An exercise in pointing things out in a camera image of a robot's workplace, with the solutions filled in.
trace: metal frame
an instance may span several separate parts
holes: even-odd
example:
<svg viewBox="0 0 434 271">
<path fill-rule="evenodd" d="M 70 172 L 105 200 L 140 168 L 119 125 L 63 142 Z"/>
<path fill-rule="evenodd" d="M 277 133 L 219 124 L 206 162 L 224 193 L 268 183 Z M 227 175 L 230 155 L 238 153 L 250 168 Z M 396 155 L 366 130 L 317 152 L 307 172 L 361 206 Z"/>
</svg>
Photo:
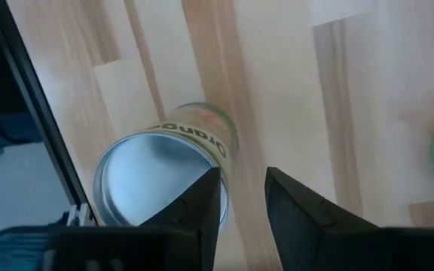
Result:
<svg viewBox="0 0 434 271">
<path fill-rule="evenodd" d="M 71 204 L 88 202 L 23 40 L 5 0 L 0 0 L 0 45 Z"/>
</svg>

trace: can rim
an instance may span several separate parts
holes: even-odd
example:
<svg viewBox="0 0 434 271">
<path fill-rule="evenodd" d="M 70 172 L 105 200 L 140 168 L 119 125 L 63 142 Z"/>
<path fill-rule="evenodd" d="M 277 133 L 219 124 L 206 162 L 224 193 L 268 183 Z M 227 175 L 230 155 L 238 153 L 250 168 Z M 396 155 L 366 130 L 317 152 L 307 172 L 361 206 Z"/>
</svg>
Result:
<svg viewBox="0 0 434 271">
<path fill-rule="evenodd" d="M 103 155 L 98 160 L 98 163 L 96 165 L 96 169 L 93 174 L 93 198 L 96 204 L 96 209 L 99 212 L 99 216 L 103 219 L 104 224 L 117 224 L 121 226 L 133 226 L 117 209 L 117 207 L 113 204 L 111 200 L 108 200 L 109 198 L 109 192 L 107 189 L 104 188 L 103 183 L 103 176 L 106 169 L 106 166 L 108 164 L 108 158 L 113 153 L 113 151 L 122 145 L 125 141 L 128 141 L 130 139 L 133 139 L 137 136 L 161 136 L 166 137 L 168 139 L 176 140 L 179 143 L 182 143 L 190 148 L 192 148 L 194 151 L 196 151 L 198 154 L 200 154 L 211 166 L 218 166 L 217 162 L 215 162 L 210 155 L 206 154 L 205 151 L 200 149 L 200 147 L 180 138 L 177 135 L 173 135 L 171 133 L 166 132 L 138 132 L 137 134 L 128 135 L 118 141 L 116 141 L 114 144 L 112 144 L 110 147 L 108 147 L 105 152 L 103 152 Z M 225 204 L 224 204 L 224 210 L 221 210 L 219 223 L 220 227 L 225 224 L 228 216 L 228 209 L 229 209 L 229 193 L 228 193 L 228 187 L 225 183 L 225 179 L 221 177 L 220 180 L 221 187 L 225 190 Z"/>
</svg>

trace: wooden table surface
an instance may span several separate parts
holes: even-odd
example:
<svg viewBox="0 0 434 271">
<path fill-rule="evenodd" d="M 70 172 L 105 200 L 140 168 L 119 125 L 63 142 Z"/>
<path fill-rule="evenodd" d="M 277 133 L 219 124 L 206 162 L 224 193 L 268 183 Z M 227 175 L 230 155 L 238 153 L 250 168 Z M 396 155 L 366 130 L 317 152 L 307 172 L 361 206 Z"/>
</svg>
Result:
<svg viewBox="0 0 434 271">
<path fill-rule="evenodd" d="M 281 269 L 277 166 L 380 226 L 434 227 L 434 1 L 8 0 L 78 175 L 188 102 L 237 125 L 215 269 Z"/>
</svg>

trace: can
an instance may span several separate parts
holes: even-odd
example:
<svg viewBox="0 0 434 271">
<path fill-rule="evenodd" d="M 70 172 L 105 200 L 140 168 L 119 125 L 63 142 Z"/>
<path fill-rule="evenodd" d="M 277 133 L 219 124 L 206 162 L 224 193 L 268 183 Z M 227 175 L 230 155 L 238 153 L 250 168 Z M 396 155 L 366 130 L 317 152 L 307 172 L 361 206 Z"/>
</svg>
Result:
<svg viewBox="0 0 434 271">
<path fill-rule="evenodd" d="M 139 226 L 218 166 L 222 228 L 237 150 L 237 131 L 221 109 L 207 103 L 177 108 L 163 123 L 121 139 L 100 158 L 93 193 L 102 222 Z"/>
</svg>

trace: silver can lid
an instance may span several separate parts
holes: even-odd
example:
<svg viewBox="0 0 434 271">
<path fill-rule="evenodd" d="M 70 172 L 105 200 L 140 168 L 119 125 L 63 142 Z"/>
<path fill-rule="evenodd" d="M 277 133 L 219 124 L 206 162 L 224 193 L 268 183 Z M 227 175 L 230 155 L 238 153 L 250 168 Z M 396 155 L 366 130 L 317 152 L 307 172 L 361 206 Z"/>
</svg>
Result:
<svg viewBox="0 0 434 271">
<path fill-rule="evenodd" d="M 213 166 L 204 152 L 178 137 L 140 133 L 121 139 L 100 159 L 93 191 L 106 225 L 139 226 L 182 195 Z M 228 195 L 221 182 L 221 225 Z"/>
</svg>

